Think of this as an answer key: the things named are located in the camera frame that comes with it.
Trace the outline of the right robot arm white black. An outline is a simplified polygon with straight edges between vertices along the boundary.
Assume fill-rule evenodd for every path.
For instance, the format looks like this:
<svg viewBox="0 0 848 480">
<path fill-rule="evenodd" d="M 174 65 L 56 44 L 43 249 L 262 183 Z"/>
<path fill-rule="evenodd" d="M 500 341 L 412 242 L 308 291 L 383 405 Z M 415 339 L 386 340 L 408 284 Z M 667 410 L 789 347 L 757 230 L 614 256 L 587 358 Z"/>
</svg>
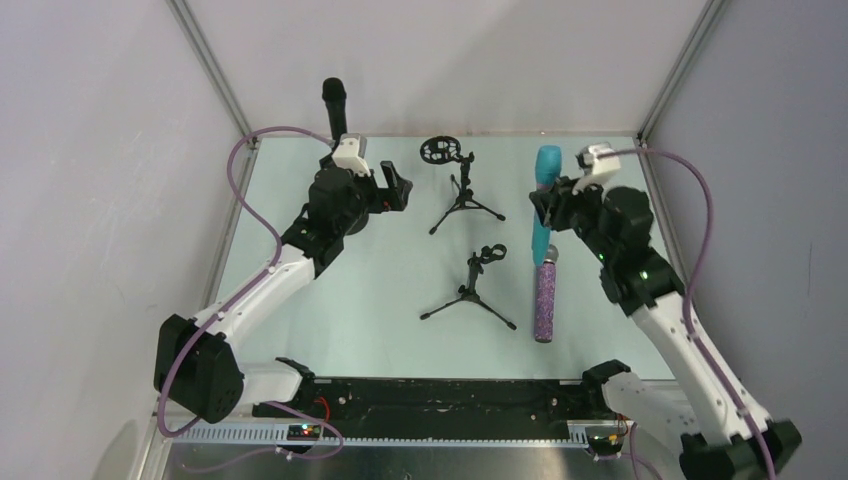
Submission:
<svg viewBox="0 0 848 480">
<path fill-rule="evenodd" d="M 647 386 L 628 366 L 607 361 L 584 379 L 604 405 L 634 421 L 678 459 L 688 479 L 773 479 L 802 443 L 732 373 L 684 304 L 684 285 L 650 245 L 654 215 L 646 193 L 573 181 L 529 195 L 541 223 L 571 230 L 599 259 L 608 300 L 647 336 L 686 397 L 682 405 Z"/>
</svg>

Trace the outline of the round base clip mic stand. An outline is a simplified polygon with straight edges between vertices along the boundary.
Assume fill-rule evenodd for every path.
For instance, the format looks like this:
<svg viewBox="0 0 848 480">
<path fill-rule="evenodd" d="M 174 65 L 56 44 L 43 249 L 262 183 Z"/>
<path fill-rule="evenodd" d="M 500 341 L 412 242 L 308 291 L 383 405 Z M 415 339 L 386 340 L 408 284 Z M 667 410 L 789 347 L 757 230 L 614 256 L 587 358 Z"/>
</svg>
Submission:
<svg viewBox="0 0 848 480">
<path fill-rule="evenodd" d="M 337 167 L 353 171 L 355 168 L 355 155 L 358 147 L 348 141 L 340 140 L 335 149 L 319 161 L 322 169 Z"/>
</svg>

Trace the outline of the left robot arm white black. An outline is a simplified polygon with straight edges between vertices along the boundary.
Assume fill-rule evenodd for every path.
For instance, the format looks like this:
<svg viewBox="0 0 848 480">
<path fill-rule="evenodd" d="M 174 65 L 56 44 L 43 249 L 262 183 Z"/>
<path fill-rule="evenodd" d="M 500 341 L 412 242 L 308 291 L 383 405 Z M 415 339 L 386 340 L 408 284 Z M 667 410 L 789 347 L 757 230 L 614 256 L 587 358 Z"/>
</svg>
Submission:
<svg viewBox="0 0 848 480">
<path fill-rule="evenodd" d="M 319 170 L 308 201 L 255 276 L 224 300 L 190 318 L 171 315 L 159 330 L 153 385 L 207 423 L 241 405 L 294 399 L 307 368 L 281 357 L 250 363 L 247 337 L 299 289 L 320 276 L 343 251 L 346 236 L 371 214 L 402 211 L 413 188 L 390 161 L 380 164 L 386 186 L 371 171 L 328 166 Z"/>
</svg>

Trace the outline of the tripod stand with double clamp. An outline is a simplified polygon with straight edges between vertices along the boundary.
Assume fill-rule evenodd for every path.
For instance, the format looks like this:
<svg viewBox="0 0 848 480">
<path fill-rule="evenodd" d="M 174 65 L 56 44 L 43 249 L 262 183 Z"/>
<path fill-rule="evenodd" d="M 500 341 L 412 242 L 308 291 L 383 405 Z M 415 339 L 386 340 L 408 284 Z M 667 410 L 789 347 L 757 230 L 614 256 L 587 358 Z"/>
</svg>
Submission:
<svg viewBox="0 0 848 480">
<path fill-rule="evenodd" d="M 449 301 L 440 307 L 437 307 L 431 311 L 421 314 L 419 316 L 419 319 L 427 320 L 436 313 L 439 313 L 457 303 L 470 302 L 480 306 L 484 310 L 493 314 L 510 330 L 516 331 L 517 325 L 512 321 L 508 320 L 500 313 L 498 313 L 492 307 L 490 307 L 477 292 L 477 281 L 479 277 L 484 274 L 484 266 L 493 262 L 503 260 L 506 257 L 507 252 L 507 247 L 504 244 L 497 243 L 490 246 L 483 246 L 479 253 L 473 253 L 471 257 L 467 260 L 467 279 L 465 283 L 460 285 L 457 289 L 458 297 L 455 300 Z"/>
</svg>

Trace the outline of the black microphone orange end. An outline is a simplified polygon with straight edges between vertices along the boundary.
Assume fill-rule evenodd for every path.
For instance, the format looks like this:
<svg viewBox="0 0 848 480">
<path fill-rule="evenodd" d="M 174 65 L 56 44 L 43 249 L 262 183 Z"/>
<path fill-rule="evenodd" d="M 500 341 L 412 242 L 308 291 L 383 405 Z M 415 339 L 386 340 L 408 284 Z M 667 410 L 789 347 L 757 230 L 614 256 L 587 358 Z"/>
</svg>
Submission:
<svg viewBox="0 0 848 480">
<path fill-rule="evenodd" d="M 322 100 L 327 109 L 331 138 L 335 144 L 338 144 L 341 137 L 348 132 L 346 115 L 347 93 L 341 79 L 329 77 L 323 81 Z"/>
</svg>

